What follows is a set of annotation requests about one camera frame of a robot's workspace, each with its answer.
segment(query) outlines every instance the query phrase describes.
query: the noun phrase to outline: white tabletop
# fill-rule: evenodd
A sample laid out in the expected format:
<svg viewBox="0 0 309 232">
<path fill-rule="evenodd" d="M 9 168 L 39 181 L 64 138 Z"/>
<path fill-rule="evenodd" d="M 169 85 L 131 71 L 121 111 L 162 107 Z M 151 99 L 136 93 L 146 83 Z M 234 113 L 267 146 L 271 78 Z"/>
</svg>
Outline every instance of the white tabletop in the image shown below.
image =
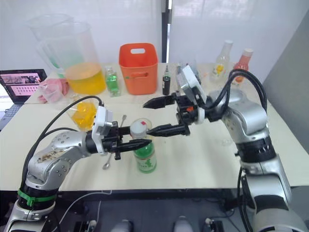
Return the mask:
<svg viewBox="0 0 309 232">
<path fill-rule="evenodd" d="M 207 70 L 201 71 L 205 75 L 202 82 L 208 84 L 206 89 L 215 88 L 217 84 L 208 82 Z M 248 83 L 241 88 L 257 101 L 257 95 Z M 117 98 L 112 98 L 113 102 L 107 97 L 105 106 L 113 111 L 113 118 L 118 122 L 123 114 L 127 115 L 124 126 L 140 117 L 150 119 L 154 127 L 176 124 L 175 105 L 157 110 L 142 108 L 142 103 L 160 95 L 160 92 L 159 86 L 154 95 L 123 96 L 121 101 L 130 104 Z M 19 188 L 27 152 L 58 112 L 48 104 L 25 104 L 0 132 L 0 190 Z M 309 185 L 309 155 L 270 104 L 268 117 L 271 139 L 290 184 Z M 52 128 L 58 127 L 76 128 L 68 115 L 63 115 Z M 239 158 L 234 156 L 237 151 L 234 144 L 223 144 L 230 138 L 224 124 L 221 121 L 205 121 L 202 125 L 190 126 L 190 131 L 190 136 L 153 137 L 157 156 L 157 168 L 153 173 L 138 171 L 132 152 L 123 153 L 121 160 L 112 159 L 106 171 L 102 170 L 102 166 L 107 157 L 94 154 L 75 163 L 60 190 L 235 188 Z M 47 146 L 53 136 L 55 134 L 45 138 L 38 150 Z"/>
</svg>

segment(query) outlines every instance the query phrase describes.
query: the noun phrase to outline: yellow liquid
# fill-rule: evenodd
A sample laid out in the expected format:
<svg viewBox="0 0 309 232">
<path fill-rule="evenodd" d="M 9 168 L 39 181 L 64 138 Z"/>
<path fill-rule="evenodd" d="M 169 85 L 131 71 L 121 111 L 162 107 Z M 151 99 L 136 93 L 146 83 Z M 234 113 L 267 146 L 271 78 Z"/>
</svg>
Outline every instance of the yellow liquid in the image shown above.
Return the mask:
<svg viewBox="0 0 309 232">
<path fill-rule="evenodd" d="M 93 103 L 80 102 L 77 104 L 77 110 L 73 114 L 72 120 L 81 131 L 90 131 L 92 130 L 96 113 L 97 109 Z"/>
<path fill-rule="evenodd" d="M 106 88 L 101 66 L 97 63 L 73 65 L 66 70 L 65 76 L 75 93 L 97 95 Z"/>
</svg>

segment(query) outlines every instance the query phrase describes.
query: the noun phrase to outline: green bottle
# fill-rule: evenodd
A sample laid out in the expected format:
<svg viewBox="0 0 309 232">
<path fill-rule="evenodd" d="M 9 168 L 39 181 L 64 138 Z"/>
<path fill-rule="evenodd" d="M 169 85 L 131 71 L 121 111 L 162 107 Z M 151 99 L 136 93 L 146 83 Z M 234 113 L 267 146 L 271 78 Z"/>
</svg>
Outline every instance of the green bottle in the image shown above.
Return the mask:
<svg viewBox="0 0 309 232">
<path fill-rule="evenodd" d="M 147 123 L 143 119 L 134 121 L 130 126 L 130 134 L 133 139 L 147 139 L 147 130 Z M 152 173 L 155 170 L 156 156 L 154 150 L 154 144 L 151 142 L 147 146 L 134 151 L 137 167 L 142 173 Z"/>
<path fill-rule="evenodd" d="M 111 97 L 120 96 L 117 73 L 111 66 L 105 67 L 105 82 Z"/>
</svg>

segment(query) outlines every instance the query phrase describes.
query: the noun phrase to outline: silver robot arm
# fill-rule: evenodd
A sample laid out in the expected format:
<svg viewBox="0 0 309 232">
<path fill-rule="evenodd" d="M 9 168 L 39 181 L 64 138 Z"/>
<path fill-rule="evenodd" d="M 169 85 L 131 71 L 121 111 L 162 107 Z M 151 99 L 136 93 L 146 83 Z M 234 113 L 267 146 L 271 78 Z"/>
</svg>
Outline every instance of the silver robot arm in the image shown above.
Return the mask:
<svg viewBox="0 0 309 232">
<path fill-rule="evenodd" d="M 222 120 L 237 146 L 240 165 L 245 172 L 243 192 L 254 202 L 253 231 L 307 232 L 302 219 L 290 208 L 291 188 L 280 157 L 269 136 L 267 114 L 262 106 L 247 99 L 240 90 L 230 90 L 228 106 L 223 97 L 215 107 L 220 91 L 204 93 L 190 66 L 178 69 L 177 82 L 185 95 L 149 100 L 145 108 L 163 108 L 177 103 L 178 125 L 162 125 L 148 131 L 152 136 L 189 135 L 189 125 Z"/>
<path fill-rule="evenodd" d="M 120 153 L 136 150 L 148 145 L 151 140 L 137 139 L 122 143 L 129 127 L 118 127 L 112 122 L 112 113 L 99 106 L 89 132 L 66 131 L 58 134 L 42 151 L 34 154 L 28 163 L 25 183 L 18 190 L 19 198 L 15 202 L 11 216 L 5 227 L 6 232 L 13 231 L 51 231 L 49 214 L 55 207 L 58 189 L 74 163 L 92 154 Z"/>
</svg>

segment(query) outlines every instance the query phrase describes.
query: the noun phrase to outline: green cable tie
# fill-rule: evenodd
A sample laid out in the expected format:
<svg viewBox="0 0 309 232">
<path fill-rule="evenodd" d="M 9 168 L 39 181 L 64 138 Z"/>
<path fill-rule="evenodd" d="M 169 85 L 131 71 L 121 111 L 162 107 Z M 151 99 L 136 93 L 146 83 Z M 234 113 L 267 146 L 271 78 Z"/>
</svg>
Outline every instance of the green cable tie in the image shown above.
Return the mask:
<svg viewBox="0 0 309 232">
<path fill-rule="evenodd" d="M 49 196 L 49 197 L 30 197 L 27 194 L 25 194 L 24 192 L 22 192 L 22 190 L 18 190 L 17 194 L 21 197 L 24 198 L 25 200 L 27 200 L 27 205 L 32 207 L 34 205 L 35 202 L 47 202 L 50 200 L 53 200 L 57 197 L 57 195 L 53 195 L 53 196 Z"/>
</svg>

